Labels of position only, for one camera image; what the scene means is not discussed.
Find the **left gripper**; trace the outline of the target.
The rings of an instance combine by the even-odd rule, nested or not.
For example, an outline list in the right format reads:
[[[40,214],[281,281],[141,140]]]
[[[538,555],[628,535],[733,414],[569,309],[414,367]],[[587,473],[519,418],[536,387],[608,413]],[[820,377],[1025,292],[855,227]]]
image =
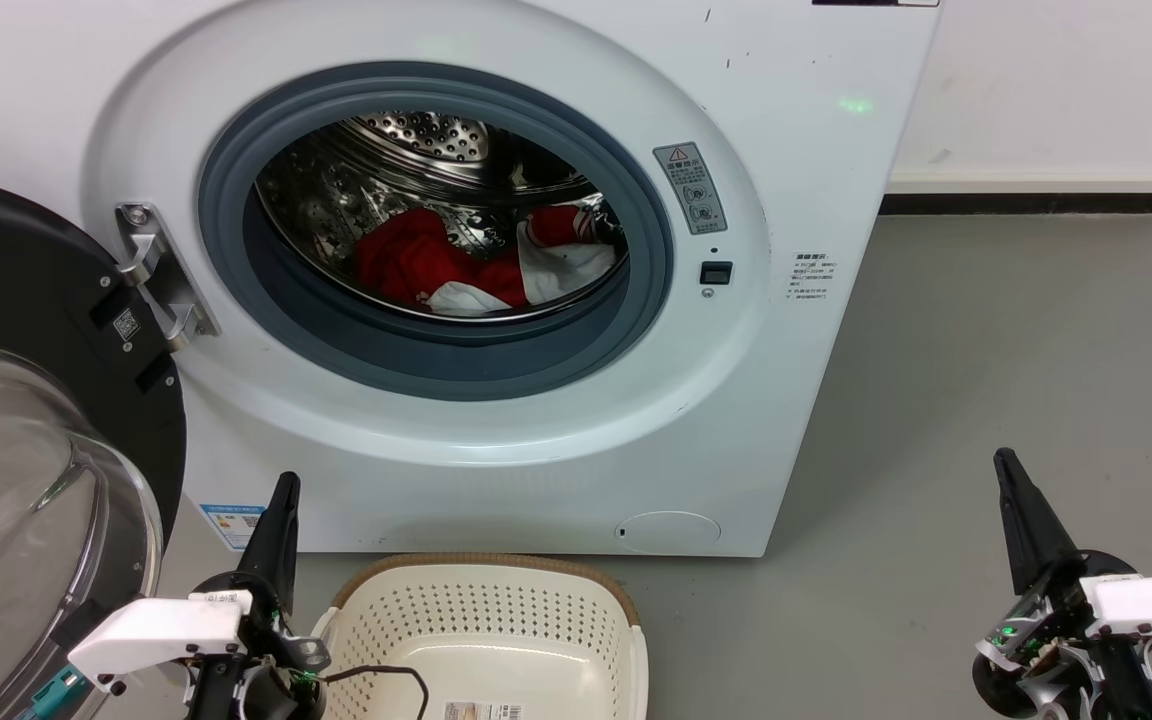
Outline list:
[[[147,667],[185,670],[188,719],[321,719],[324,641],[291,632],[300,538],[298,473],[279,475],[236,571],[184,600],[141,598],[111,612],[69,650],[74,670],[103,694]]]

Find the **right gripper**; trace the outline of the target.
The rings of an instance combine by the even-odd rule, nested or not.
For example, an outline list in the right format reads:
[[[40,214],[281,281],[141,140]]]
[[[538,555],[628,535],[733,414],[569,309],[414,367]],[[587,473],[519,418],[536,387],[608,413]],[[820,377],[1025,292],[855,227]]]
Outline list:
[[[975,692],[1011,719],[1152,719],[1152,577],[1082,555],[1015,450],[995,471],[1018,601],[975,646]]]

